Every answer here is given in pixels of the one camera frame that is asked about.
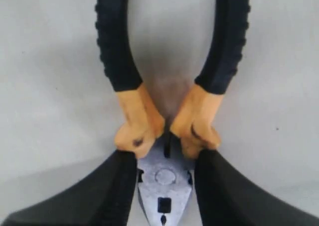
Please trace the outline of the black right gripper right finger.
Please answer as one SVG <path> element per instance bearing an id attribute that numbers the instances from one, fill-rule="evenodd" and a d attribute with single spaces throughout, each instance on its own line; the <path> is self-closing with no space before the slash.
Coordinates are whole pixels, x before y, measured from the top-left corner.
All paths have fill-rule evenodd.
<path id="1" fill-rule="evenodd" d="M 319 219 L 263 190 L 218 151 L 195 161 L 195 190 L 204 226 L 317 226 Z"/>

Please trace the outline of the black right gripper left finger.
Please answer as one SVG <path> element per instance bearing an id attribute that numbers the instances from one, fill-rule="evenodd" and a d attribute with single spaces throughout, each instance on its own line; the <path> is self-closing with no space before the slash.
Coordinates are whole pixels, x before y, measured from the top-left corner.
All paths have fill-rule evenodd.
<path id="1" fill-rule="evenodd" d="M 137 178 L 131 152 L 116 150 L 69 189 L 10 214 L 4 226 L 125 226 Z"/>

